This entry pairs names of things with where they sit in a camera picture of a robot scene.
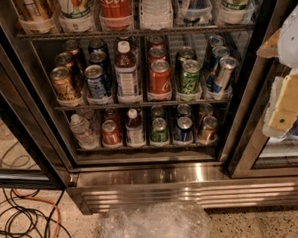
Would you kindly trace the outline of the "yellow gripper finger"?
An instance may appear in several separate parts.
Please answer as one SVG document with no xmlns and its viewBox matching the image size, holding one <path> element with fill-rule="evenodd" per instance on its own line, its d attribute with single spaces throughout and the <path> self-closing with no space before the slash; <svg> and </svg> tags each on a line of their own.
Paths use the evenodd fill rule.
<svg viewBox="0 0 298 238">
<path fill-rule="evenodd" d="M 257 55 L 266 58 L 271 59 L 272 57 L 278 56 L 278 39 L 280 36 L 281 30 L 277 30 L 274 34 L 270 36 L 270 38 L 264 42 L 261 46 L 258 47 Z"/>
<path fill-rule="evenodd" d="M 272 87 L 267 125 L 273 132 L 286 133 L 298 116 L 298 69 L 277 76 Z"/>
</svg>

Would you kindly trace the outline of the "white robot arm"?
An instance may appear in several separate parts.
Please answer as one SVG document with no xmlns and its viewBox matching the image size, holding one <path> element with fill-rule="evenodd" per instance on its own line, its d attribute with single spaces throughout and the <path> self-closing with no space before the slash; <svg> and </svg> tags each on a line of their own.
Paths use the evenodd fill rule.
<svg viewBox="0 0 298 238">
<path fill-rule="evenodd" d="M 282 26 L 257 50 L 257 55 L 291 69 L 286 77 L 276 76 L 272 84 L 263 134 L 280 137 L 286 134 L 298 116 L 298 4 Z"/>
</svg>

